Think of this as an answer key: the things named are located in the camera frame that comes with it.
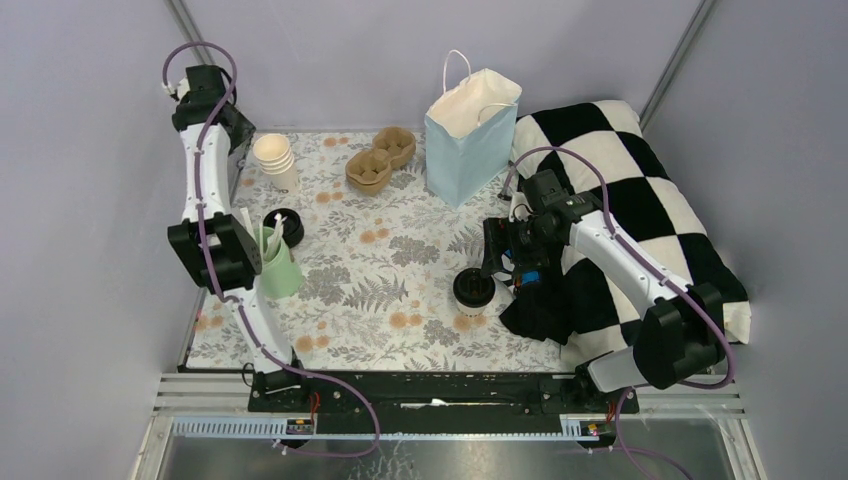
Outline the stack of black lids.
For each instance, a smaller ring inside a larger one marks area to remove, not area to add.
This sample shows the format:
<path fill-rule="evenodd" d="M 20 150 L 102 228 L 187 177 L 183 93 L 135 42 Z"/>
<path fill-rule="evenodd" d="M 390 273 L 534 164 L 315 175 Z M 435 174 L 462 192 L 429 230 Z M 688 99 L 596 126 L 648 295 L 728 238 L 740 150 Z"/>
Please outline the stack of black lids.
<path fill-rule="evenodd" d="M 300 215 L 292 209 L 278 208 L 270 211 L 262 221 L 262 225 L 269 228 L 274 228 L 277 221 L 277 216 L 282 219 L 283 234 L 282 239 L 289 248 L 294 248 L 299 245 L 305 236 L 305 227 Z"/>

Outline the green cup holder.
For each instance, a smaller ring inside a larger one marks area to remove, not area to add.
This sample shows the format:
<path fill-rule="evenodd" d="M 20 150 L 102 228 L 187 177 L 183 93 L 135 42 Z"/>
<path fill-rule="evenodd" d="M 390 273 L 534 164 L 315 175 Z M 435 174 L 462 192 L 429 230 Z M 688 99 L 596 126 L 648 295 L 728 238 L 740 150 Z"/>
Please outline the green cup holder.
<path fill-rule="evenodd" d="M 279 242 L 276 255 L 263 261 L 259 281 L 264 295 L 271 300 L 290 297 L 303 284 L 301 269 L 283 240 Z"/>

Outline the brown cardboard cup carrier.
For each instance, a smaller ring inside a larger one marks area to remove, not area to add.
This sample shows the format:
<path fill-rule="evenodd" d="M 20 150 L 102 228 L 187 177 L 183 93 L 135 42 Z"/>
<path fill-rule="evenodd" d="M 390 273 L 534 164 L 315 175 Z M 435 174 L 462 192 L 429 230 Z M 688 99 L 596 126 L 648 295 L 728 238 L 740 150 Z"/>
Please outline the brown cardboard cup carrier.
<path fill-rule="evenodd" d="M 407 129 L 390 126 L 380 130 L 370 149 L 355 154 L 345 165 L 347 182 L 375 196 L 390 182 L 392 173 L 406 165 L 416 152 L 416 138 Z"/>

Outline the black white checkered blanket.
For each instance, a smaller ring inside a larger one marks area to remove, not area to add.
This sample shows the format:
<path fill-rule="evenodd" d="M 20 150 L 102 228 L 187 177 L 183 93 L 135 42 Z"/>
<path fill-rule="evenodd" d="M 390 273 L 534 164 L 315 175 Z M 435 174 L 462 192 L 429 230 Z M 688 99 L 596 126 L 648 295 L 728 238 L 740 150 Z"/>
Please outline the black white checkered blanket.
<path fill-rule="evenodd" d="M 542 110 L 516 122 L 512 156 L 524 181 L 553 171 L 570 194 L 606 187 L 613 219 L 652 257 L 691 285 L 708 283 L 722 296 L 725 335 L 750 341 L 748 294 L 724 264 L 694 210 L 643 137 L 624 101 L 605 100 Z M 641 318 L 624 293 L 584 255 L 562 244 L 547 248 L 549 273 L 514 291 L 500 314 L 513 334 L 561 345 L 573 368 L 637 339 Z"/>

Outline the light blue paper bag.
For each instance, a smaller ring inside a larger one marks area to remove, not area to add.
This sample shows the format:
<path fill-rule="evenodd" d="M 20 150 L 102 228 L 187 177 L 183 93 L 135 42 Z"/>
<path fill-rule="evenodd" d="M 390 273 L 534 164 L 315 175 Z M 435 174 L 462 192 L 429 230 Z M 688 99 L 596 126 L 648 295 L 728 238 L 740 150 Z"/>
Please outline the light blue paper bag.
<path fill-rule="evenodd" d="M 442 94 L 425 114 L 426 185 L 432 193 L 458 208 L 507 167 L 522 93 L 497 71 L 474 71 L 462 52 L 448 52 Z"/>

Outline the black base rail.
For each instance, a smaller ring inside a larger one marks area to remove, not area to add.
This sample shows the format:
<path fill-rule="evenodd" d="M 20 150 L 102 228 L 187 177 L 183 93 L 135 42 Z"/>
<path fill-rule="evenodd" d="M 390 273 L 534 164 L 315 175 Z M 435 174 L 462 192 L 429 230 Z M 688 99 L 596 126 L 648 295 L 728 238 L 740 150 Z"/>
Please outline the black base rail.
<path fill-rule="evenodd" d="M 317 434 L 554 434 L 560 418 L 604 421 L 636 414 L 635 394 L 597 393 L 583 379 L 550 373 L 286 371 L 247 380 L 253 413 L 296 414 L 295 432 Z"/>

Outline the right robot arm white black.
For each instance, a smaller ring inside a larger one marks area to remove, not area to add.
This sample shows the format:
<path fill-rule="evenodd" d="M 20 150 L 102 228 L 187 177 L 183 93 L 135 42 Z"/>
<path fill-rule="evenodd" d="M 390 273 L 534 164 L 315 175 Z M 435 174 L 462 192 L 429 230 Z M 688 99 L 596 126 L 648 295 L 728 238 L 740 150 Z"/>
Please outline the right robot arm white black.
<path fill-rule="evenodd" d="M 635 343 L 581 365 L 573 386 L 575 402 L 597 412 L 628 387 L 667 389 L 693 386 L 692 376 L 727 363 L 727 385 L 736 358 L 725 336 L 723 300 L 708 283 L 689 285 L 647 254 L 612 219 L 603 200 L 591 193 L 568 194 L 555 174 L 543 171 L 524 184 L 530 212 L 524 220 L 483 222 L 481 273 L 508 273 L 519 282 L 548 266 L 548 244 L 571 246 L 591 260 L 625 294 L 640 314 Z"/>

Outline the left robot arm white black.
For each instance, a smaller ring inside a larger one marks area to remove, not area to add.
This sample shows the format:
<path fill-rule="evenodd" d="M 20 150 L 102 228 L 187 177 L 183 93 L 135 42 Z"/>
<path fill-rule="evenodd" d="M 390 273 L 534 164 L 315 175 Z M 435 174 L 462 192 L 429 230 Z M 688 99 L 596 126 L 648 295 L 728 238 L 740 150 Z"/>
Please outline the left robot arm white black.
<path fill-rule="evenodd" d="M 231 156 L 249 145 L 254 125 L 230 96 L 233 76 L 213 65 L 186 70 L 172 123 L 186 159 L 181 220 L 167 239 L 192 281 L 227 306 L 247 342 L 256 372 L 292 370 L 299 363 L 266 301 L 253 230 L 231 208 Z"/>

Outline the black cup lid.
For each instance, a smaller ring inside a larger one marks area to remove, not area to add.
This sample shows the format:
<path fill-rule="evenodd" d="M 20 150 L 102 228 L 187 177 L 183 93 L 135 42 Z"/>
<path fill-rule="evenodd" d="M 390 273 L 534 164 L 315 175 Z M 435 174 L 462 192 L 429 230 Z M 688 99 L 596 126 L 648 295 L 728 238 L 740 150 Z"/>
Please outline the black cup lid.
<path fill-rule="evenodd" d="M 479 268 L 466 268 L 455 276 L 452 291 L 461 309 L 480 309 L 493 300 L 496 284 L 490 276 L 484 276 Z"/>

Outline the stack of white paper cups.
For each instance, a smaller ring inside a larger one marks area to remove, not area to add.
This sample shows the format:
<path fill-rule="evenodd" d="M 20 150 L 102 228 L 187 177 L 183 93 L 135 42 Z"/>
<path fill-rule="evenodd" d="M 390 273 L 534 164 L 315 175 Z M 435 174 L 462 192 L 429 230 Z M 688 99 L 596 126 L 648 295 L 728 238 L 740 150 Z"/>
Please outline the stack of white paper cups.
<path fill-rule="evenodd" d="M 283 193 L 300 191 L 300 179 L 289 139 L 278 133 L 262 135 L 253 145 L 261 171 Z"/>

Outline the white paper cup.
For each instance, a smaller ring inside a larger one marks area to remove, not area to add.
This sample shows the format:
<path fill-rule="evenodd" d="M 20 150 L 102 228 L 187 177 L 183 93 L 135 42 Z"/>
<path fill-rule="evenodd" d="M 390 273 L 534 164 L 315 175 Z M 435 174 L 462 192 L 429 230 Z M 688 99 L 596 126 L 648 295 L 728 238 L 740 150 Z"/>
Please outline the white paper cup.
<path fill-rule="evenodd" d="M 485 313 L 485 311 L 488 307 L 488 305 L 469 306 L 469 305 L 463 304 L 461 302 L 457 302 L 456 306 L 457 306 L 459 313 L 461 315 L 466 316 L 466 317 L 480 317 Z"/>

